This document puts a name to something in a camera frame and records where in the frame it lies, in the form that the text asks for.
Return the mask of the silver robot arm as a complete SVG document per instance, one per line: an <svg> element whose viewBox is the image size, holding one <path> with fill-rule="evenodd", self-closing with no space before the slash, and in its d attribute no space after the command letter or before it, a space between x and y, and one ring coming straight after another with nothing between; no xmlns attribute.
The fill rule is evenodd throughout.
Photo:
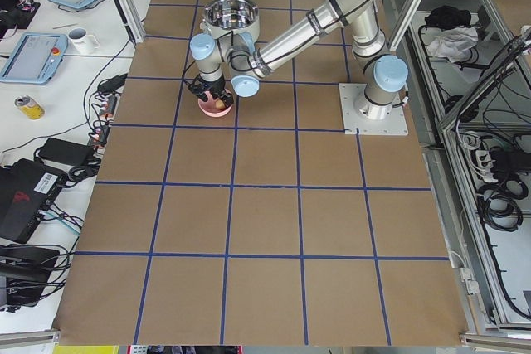
<svg viewBox="0 0 531 354"><path fill-rule="evenodd" d="M202 32L189 44L198 74L186 83L199 100L213 99L224 112L235 96L255 95L262 79L334 30L348 27L353 56L367 81L354 101L356 112L383 120L395 107L408 69L388 50L376 0L324 0L263 47L256 46L259 22L252 0L211 0L205 6Z"/></svg>

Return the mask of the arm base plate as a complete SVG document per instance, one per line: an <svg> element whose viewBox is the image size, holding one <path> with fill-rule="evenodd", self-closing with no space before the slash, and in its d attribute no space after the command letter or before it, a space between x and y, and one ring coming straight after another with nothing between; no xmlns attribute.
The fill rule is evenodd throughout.
<svg viewBox="0 0 531 354"><path fill-rule="evenodd" d="M346 134L407 136L408 128L400 95L390 104L375 105L365 97L366 84L339 84L339 98Z"/></svg>

